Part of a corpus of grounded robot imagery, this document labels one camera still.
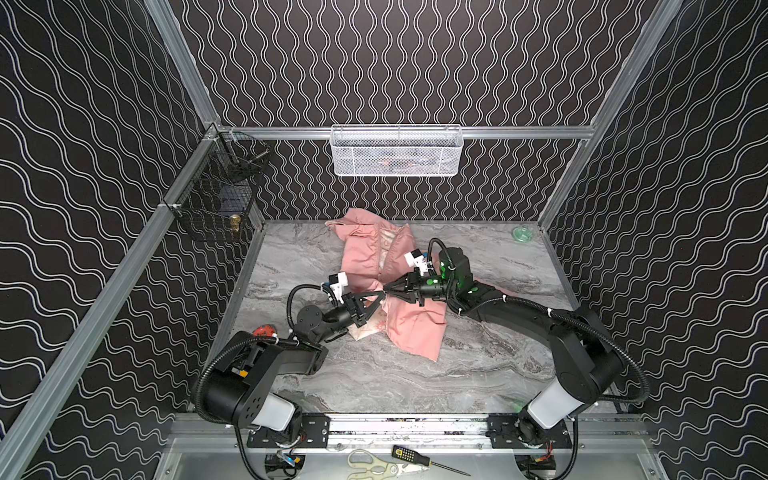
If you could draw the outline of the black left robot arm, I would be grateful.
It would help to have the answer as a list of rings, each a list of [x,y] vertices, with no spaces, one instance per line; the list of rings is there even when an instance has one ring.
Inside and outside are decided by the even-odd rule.
[[[237,333],[203,370],[192,396],[196,412],[211,423],[295,437],[299,408],[272,392],[275,380],[317,373],[328,354],[325,344],[351,326],[364,326],[385,298],[383,291],[347,293],[327,311],[306,305],[288,338]]]

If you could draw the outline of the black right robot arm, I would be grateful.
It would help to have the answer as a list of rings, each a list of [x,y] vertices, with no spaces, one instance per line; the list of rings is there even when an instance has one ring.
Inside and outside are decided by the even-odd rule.
[[[463,250],[451,247],[386,284],[389,296],[423,306],[443,301],[455,314],[523,334],[551,352],[555,377],[521,411],[523,424],[550,430],[599,401],[641,404],[647,376],[613,340],[600,318],[582,305],[550,308],[474,278]]]

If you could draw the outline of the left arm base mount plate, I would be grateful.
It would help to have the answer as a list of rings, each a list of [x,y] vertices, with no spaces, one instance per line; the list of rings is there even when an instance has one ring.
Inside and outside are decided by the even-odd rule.
[[[298,412],[285,430],[265,427],[251,430],[246,440],[249,449],[324,449],[328,445],[331,418],[320,413]]]

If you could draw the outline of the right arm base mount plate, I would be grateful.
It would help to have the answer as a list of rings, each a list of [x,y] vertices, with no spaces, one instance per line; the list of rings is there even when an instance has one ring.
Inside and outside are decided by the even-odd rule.
[[[485,436],[493,449],[571,448],[573,441],[566,423],[544,429],[527,415],[489,414]]]

